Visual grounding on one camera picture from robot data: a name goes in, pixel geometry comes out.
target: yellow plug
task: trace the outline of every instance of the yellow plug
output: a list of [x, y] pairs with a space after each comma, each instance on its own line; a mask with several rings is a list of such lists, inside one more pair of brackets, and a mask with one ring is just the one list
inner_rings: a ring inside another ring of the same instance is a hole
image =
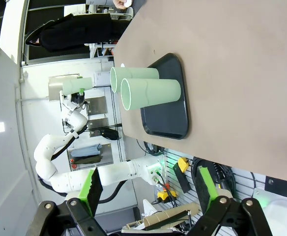
[[181, 157], [178, 160], [178, 166], [181, 169], [182, 173], [185, 173], [187, 171], [188, 166], [189, 166], [188, 159], [186, 157]]

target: blue cloth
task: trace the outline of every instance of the blue cloth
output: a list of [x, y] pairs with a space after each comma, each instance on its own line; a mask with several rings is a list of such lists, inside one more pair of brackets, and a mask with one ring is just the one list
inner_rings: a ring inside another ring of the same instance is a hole
[[81, 157], [81, 156], [96, 156], [100, 155], [100, 149], [102, 148], [101, 144], [92, 145], [88, 147], [78, 148], [71, 151], [72, 157]]

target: person in black clothing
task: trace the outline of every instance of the person in black clothing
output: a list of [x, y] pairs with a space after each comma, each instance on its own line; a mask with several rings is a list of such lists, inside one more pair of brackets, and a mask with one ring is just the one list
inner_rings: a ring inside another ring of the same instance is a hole
[[130, 21], [112, 20], [110, 14], [72, 14], [49, 21], [26, 36], [26, 44], [49, 52], [83, 47], [85, 43], [119, 40]]

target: table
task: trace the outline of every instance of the table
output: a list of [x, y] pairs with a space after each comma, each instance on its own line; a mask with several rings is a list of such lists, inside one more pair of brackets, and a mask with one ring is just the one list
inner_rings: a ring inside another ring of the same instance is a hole
[[145, 133], [121, 106], [125, 135], [287, 180], [287, 0], [149, 0], [115, 48], [115, 65], [183, 63], [190, 131]]

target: cup rim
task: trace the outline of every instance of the cup rim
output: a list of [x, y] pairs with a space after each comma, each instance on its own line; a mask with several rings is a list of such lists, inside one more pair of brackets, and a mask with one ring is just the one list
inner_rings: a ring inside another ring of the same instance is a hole
[[115, 68], [112, 67], [111, 68], [111, 72], [110, 72], [110, 82], [111, 82], [111, 87], [112, 87], [112, 91], [116, 92], [117, 91], [117, 75], [116, 75], [116, 71]]
[[[125, 102], [124, 102], [125, 98], [123, 99], [123, 95], [125, 96], [125, 92], [124, 93], [122, 92], [123, 84], [125, 84], [125, 83], [127, 83], [127, 95], [129, 96], [129, 101], [128, 101], [128, 106], [127, 107], [125, 107]], [[121, 95], [122, 103], [123, 103], [123, 106], [124, 106], [125, 110], [129, 111], [130, 106], [132, 104], [132, 92], [130, 90], [129, 82], [128, 82], [128, 80], [126, 78], [124, 78], [122, 80], [122, 82], [120, 83], [120, 95]]]

